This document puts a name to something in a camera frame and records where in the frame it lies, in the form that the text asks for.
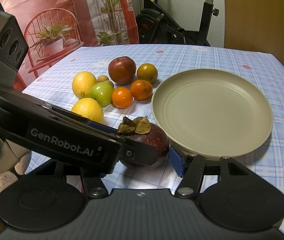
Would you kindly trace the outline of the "gloved left hand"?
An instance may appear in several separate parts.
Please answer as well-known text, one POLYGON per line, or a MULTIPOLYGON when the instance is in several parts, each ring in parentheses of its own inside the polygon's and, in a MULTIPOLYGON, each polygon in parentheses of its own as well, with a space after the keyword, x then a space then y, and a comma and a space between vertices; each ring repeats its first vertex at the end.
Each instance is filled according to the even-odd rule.
POLYGON ((25 174, 31 157, 31 150, 0 138, 0 193, 25 174))

